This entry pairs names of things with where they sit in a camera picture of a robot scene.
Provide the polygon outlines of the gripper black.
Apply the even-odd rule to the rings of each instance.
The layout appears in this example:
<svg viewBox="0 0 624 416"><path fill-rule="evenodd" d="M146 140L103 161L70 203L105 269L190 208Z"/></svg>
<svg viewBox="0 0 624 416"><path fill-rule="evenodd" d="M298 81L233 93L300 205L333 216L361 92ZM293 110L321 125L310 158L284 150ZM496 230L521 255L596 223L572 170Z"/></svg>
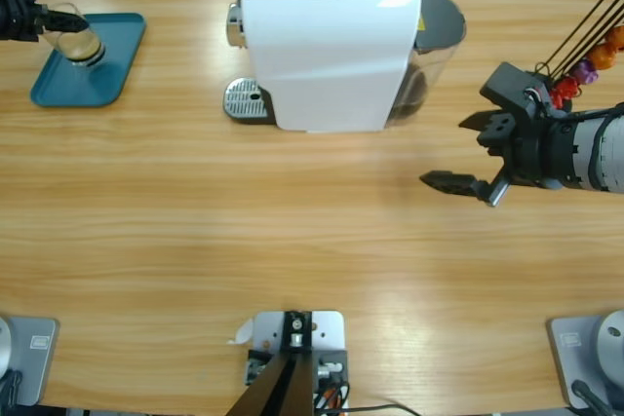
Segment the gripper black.
<svg viewBox="0 0 624 416"><path fill-rule="evenodd" d="M1 40L38 42L48 32L79 33L89 23L77 14L48 10L36 0L1 0Z"/></svg>
<svg viewBox="0 0 624 416"><path fill-rule="evenodd" d="M477 142L490 156L503 159L492 182L472 174L431 170L420 176L429 187L449 195L472 197L494 207L512 186L559 190L578 187L573 167L578 124L568 119L535 119L523 126L502 111L479 111L459 123L478 133Z"/></svg>

